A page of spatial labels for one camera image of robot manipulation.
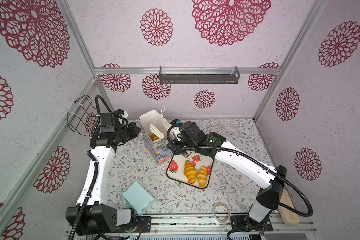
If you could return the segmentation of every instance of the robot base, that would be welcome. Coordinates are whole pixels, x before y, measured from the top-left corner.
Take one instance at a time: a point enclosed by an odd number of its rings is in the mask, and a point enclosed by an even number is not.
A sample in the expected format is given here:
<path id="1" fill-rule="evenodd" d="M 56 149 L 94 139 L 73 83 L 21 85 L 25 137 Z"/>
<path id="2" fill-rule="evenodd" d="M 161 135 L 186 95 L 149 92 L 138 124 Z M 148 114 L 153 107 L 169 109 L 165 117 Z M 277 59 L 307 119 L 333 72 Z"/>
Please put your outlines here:
<path id="1" fill-rule="evenodd" d="M 141 232 L 150 232 L 151 231 L 151 219 L 152 217 L 149 216 L 136 216 L 136 222 L 140 223 L 141 225 Z M 134 228 L 134 230 L 132 230 L 131 232 L 139 232 L 140 228 L 139 226 L 137 226 L 136 228 Z M 115 233 L 131 233 L 131 232 L 127 232 L 122 228 L 116 228 L 113 232 Z"/>
<path id="2" fill-rule="evenodd" d="M 234 215 L 234 216 L 231 216 L 232 230 L 239 230 L 239 229 L 246 228 L 247 227 L 246 226 L 247 221 L 245 219 L 246 216 L 247 215 Z M 269 220 L 269 217 L 267 217 L 267 219 L 263 223 L 263 226 L 260 226 L 258 228 L 254 228 L 253 230 L 258 231 L 258 232 L 273 231 L 273 227 L 271 225 L 271 221 Z"/>

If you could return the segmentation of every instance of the black mounting bracket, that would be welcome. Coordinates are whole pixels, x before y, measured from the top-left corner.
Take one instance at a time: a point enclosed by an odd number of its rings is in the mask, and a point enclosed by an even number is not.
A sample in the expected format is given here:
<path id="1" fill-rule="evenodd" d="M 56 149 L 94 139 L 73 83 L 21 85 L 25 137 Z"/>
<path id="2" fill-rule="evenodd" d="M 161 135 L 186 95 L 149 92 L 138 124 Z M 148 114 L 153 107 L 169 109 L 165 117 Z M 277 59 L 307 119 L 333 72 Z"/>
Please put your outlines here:
<path id="1" fill-rule="evenodd" d="M 246 228 L 246 215 L 233 215 L 231 216 L 231 227 L 232 230 L 239 230 Z M 273 230 L 273 227 L 271 225 L 271 221 L 269 220 L 269 217 L 265 220 L 262 226 L 255 228 L 255 231 L 258 232 L 269 232 Z"/>
<path id="2" fill-rule="evenodd" d="M 163 74 L 160 67 L 158 78 L 160 84 L 237 84 L 240 73 L 235 67 L 230 74 Z"/>
<path id="3" fill-rule="evenodd" d="M 141 232 L 150 232 L 151 231 L 151 219 L 152 217 L 149 216 L 136 216 L 136 223 L 139 223 L 141 225 Z M 134 230 L 132 230 L 131 232 L 139 232 L 140 228 L 139 225 L 137 225 L 136 228 L 134 228 Z M 122 228 L 116 228 L 114 231 L 112 231 L 113 233 L 131 233 L 131 232 L 126 232 L 124 229 Z"/>

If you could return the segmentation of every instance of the aluminum frame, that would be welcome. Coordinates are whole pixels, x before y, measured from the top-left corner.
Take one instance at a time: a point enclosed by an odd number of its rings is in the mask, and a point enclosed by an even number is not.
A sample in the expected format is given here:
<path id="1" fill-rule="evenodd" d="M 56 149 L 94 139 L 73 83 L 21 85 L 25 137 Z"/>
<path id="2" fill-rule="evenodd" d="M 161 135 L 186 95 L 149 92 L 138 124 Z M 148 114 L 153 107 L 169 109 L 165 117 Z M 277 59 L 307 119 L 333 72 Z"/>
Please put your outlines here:
<path id="1" fill-rule="evenodd" d="M 279 74 L 281 68 L 238 68 L 243 74 Z M 95 67 L 96 74 L 159 74 L 160 67 L 154 68 L 101 68 Z M 235 68 L 167 68 L 162 67 L 163 74 L 232 74 Z"/>
<path id="2" fill-rule="evenodd" d="M 95 78 L 98 81 L 98 83 L 100 83 L 99 90 L 100 90 L 101 94 L 103 95 L 102 97 L 108 104 L 109 108 L 113 111 L 114 109 L 112 107 L 112 104 L 109 101 L 109 98 L 108 98 L 106 92 L 105 92 L 104 86 L 103 86 L 103 84 L 101 84 L 101 80 L 99 79 L 98 75 L 95 73 L 91 56 L 89 55 L 88 49 L 87 49 L 87 47 L 84 43 L 84 40 L 81 36 L 80 30 L 77 27 L 76 21 L 73 18 L 71 9 L 69 8 L 67 1 L 66 0 L 56 0 L 56 3 L 60 9 L 62 16 L 64 17 L 65 22 L 67 23 L 68 29 L 71 33 L 71 36 L 79 49 L 80 55 L 81 55 L 85 65 L 87 66 L 87 69 L 88 69 L 89 73 L 91 74 L 91 77 Z"/>
<path id="3" fill-rule="evenodd" d="M 144 214 L 144 216 L 152 217 L 151 231 L 142 233 L 144 236 L 154 235 L 225 235 L 232 230 L 230 220 L 226 223 L 217 223 L 212 214 Z M 217 217 L 225 217 L 226 214 L 216 214 Z M 297 225 L 287 225 L 283 222 L 279 213 L 272 213 L 269 220 L 272 223 L 273 231 L 266 232 L 268 234 L 280 233 L 305 233 L 317 234 L 316 227 L 313 225 L 311 218 L 299 217 L 300 223 Z M 68 236 L 71 227 L 67 228 L 65 236 Z M 245 234 L 260 234 L 258 231 L 251 231 Z M 106 233 L 108 236 L 136 236 L 139 233 Z M 243 233 L 232 233 L 232 237 L 242 236 Z"/>
<path id="4" fill-rule="evenodd" d="M 92 59 L 89 55 L 89 52 L 85 46 L 85 43 L 82 39 L 80 31 L 77 27 L 77 24 L 72 16 L 72 12 L 66 2 L 66 0 L 56 0 L 58 7 L 70 29 L 72 38 L 77 44 L 79 52 L 88 68 L 89 73 L 92 76 L 92 79 L 83 89 L 81 96 L 88 94 L 94 86 L 98 86 L 100 92 L 102 93 L 105 101 L 109 107 L 113 110 L 112 105 L 106 95 L 105 89 L 101 81 L 99 80 L 98 74 L 158 74 L 159 67 L 156 68 L 99 68 L 94 67 Z M 291 49 L 289 50 L 281 68 L 239 68 L 241 74 L 275 74 L 278 75 L 274 79 L 269 87 L 269 90 L 266 93 L 261 105 L 259 106 L 256 115 L 254 117 L 255 122 L 261 117 L 264 109 L 268 106 L 270 100 L 274 96 L 274 92 L 278 89 L 279 85 L 282 83 L 282 80 L 288 70 L 290 69 L 293 60 L 296 58 L 299 50 L 303 46 L 305 40 L 307 39 L 309 33 L 312 31 L 313 26 L 317 22 L 319 16 L 321 15 L 327 0 L 316 0 L 312 5 L 308 16 L 306 17 L 303 26 L 301 27 L 298 36 L 296 37 Z M 165 72 L 168 74 L 231 74 L 232 68 L 164 68 Z M 69 109 L 70 112 L 76 112 L 79 109 L 78 104 L 73 104 Z M 33 183 L 33 181 L 38 176 L 39 171 L 45 166 L 50 156 L 52 155 L 57 144 L 64 137 L 64 134 L 67 131 L 66 118 L 63 117 L 58 127 L 49 137 L 48 141 L 44 144 L 40 150 L 38 156 L 33 160 L 29 168 L 26 170 L 24 175 L 16 184 L 15 188 L 10 192 L 9 196 L 4 201 L 3 206 L 0 208 L 0 236 L 3 230 L 6 228 L 10 222 L 13 214 L 18 208 L 20 200 L 26 193 L 28 187 Z M 154 226 L 152 226 L 153 233 L 150 235 L 163 235 L 163 234 L 226 234 L 226 230 L 230 228 L 230 225 L 227 224 L 216 224 L 211 223 L 210 219 L 211 214 L 163 214 L 163 215 L 150 215 L 154 217 Z M 186 218 L 186 223 L 192 221 L 191 225 L 185 225 L 184 218 Z M 268 233 L 317 233 L 316 229 L 313 226 L 310 218 L 300 218 L 303 220 L 301 224 L 296 226 L 287 226 L 281 223 L 281 218 L 279 214 L 271 215 L 271 222 L 273 223 L 274 229 L 276 231 Z M 171 225 L 170 222 L 179 222 L 178 225 Z"/>

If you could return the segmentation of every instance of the black cable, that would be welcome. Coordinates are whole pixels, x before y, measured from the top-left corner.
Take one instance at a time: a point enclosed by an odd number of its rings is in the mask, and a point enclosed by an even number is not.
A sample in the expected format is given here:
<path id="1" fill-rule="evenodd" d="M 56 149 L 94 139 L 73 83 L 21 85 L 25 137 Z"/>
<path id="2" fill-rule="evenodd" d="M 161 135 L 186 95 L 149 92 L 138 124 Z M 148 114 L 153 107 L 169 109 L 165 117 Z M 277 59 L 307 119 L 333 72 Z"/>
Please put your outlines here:
<path id="1" fill-rule="evenodd" d="M 118 114 L 118 117 L 122 120 L 122 123 L 125 122 L 125 124 L 122 124 L 122 127 L 128 126 L 128 120 L 126 118 L 123 118 L 121 114 Z"/>
<path id="2" fill-rule="evenodd" d="M 80 221 L 81 217 L 83 216 L 84 210 L 85 210 L 87 203 L 89 201 L 89 198 L 90 198 L 89 196 L 92 194 L 92 190 L 93 190 L 93 187 L 95 186 L 95 182 L 97 179 L 97 174 L 99 172 L 99 165 L 97 163 L 95 156 L 92 155 L 91 151 L 87 151 L 87 155 L 91 158 L 92 161 L 94 161 L 93 164 L 95 165 L 95 171 L 93 173 L 91 185 L 89 186 L 88 191 L 87 191 L 87 196 L 85 197 L 83 203 L 81 204 L 81 206 L 79 207 L 79 210 L 77 211 L 77 215 L 76 215 L 75 221 L 73 222 L 71 232 L 69 233 L 68 240 L 73 240 L 73 238 L 75 237 L 77 225 L 79 224 L 79 221 Z"/>
<path id="3" fill-rule="evenodd" d="M 109 240 L 106 236 L 104 236 L 104 234 L 98 234 L 93 240 L 98 240 L 101 237 L 104 238 L 105 240 Z"/>
<path id="4" fill-rule="evenodd" d="M 112 111 L 110 110 L 110 108 L 108 107 L 107 103 L 105 102 L 104 98 L 100 95 L 96 95 L 95 97 L 95 105 L 96 105 L 96 111 L 97 111 L 97 120 L 96 120 L 96 124 L 95 124 L 95 127 L 94 127 L 94 131 L 92 132 L 92 136 L 93 137 L 93 134 L 95 133 L 98 133 L 99 130 L 100 130 L 100 106 L 99 106 L 99 98 L 100 100 L 103 102 L 104 106 L 106 107 L 106 109 L 111 113 Z"/>
<path id="5" fill-rule="evenodd" d="M 261 162 L 257 161 L 256 159 L 254 159 L 253 157 L 245 154 L 244 152 L 240 152 L 240 151 L 237 151 L 237 150 L 234 150 L 234 149 L 229 149 L 229 148 L 225 148 L 225 147 L 215 147 L 215 146 L 198 146 L 198 147 L 181 147 L 181 146 L 177 146 L 175 145 L 172 141 L 170 141 L 169 139 L 169 136 L 170 136 L 170 131 L 174 128 L 174 127 L 180 127 L 181 125 L 180 124 L 176 124 L 176 125 L 173 125 L 173 126 L 170 126 L 168 131 L 167 131 L 167 139 L 169 141 L 169 144 L 172 146 L 172 147 L 175 147 L 175 148 L 178 148 L 178 149 L 181 149 L 181 150 L 198 150 L 198 149 L 214 149 L 214 150 L 218 150 L 218 151 L 227 151 L 227 152 L 232 152 L 234 154 L 237 154 L 237 155 L 240 155 L 242 157 L 245 157 L 246 159 L 254 162 L 255 164 L 259 165 L 262 169 L 266 170 L 268 173 L 272 174 L 275 176 L 275 178 L 281 180 L 282 182 L 284 182 L 285 184 L 287 184 L 288 186 L 290 186 L 301 198 L 302 200 L 304 201 L 305 205 L 307 206 L 307 210 L 308 212 L 307 213 L 303 213 L 303 212 L 300 212 L 296 209 L 293 209 L 292 207 L 288 206 L 288 205 L 285 205 L 283 203 L 279 203 L 279 206 L 281 207 L 285 207 L 286 209 L 290 210 L 291 212 L 295 213 L 295 214 L 298 214 L 300 216 L 303 216 L 303 217 L 310 217 L 312 216 L 313 214 L 313 209 L 312 209 L 312 205 L 311 203 L 309 202 L 309 200 L 307 199 L 307 197 L 295 186 L 293 185 L 290 181 L 286 180 L 283 176 L 275 173 L 274 171 L 270 171 L 269 168 L 267 166 L 265 166 L 264 164 L 262 164 Z"/>
<path id="6" fill-rule="evenodd" d="M 258 228 L 260 227 L 261 225 L 263 225 L 265 223 L 265 221 L 267 220 L 267 218 L 269 217 L 269 214 L 266 215 L 266 217 L 260 222 L 258 223 L 257 225 L 254 225 L 253 227 L 248 227 L 248 228 L 243 228 L 243 229 L 238 229 L 238 230 L 231 230 L 227 233 L 227 238 L 228 240 L 232 240 L 230 238 L 229 235 L 231 235 L 231 233 L 234 233 L 234 232 L 249 232 L 250 230 L 252 229 L 255 229 L 255 228 Z"/>

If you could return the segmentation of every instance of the roll of tape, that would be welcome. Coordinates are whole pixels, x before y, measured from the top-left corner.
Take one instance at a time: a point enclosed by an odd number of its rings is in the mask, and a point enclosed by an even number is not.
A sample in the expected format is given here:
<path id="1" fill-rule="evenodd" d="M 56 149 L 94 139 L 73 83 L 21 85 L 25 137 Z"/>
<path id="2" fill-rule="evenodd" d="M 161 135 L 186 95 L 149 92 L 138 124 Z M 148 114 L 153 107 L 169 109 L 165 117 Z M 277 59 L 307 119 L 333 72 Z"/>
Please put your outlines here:
<path id="1" fill-rule="evenodd" d="M 216 210 L 216 207 L 219 207 L 219 206 L 222 206 L 227 211 L 227 217 L 226 218 L 217 218 L 216 217 L 216 211 L 215 210 Z M 224 203 L 217 202 L 217 203 L 215 203 L 213 205 L 212 216 L 217 222 L 220 222 L 220 223 L 227 222 L 231 218 L 231 211 L 229 210 L 228 206 L 225 205 Z"/>

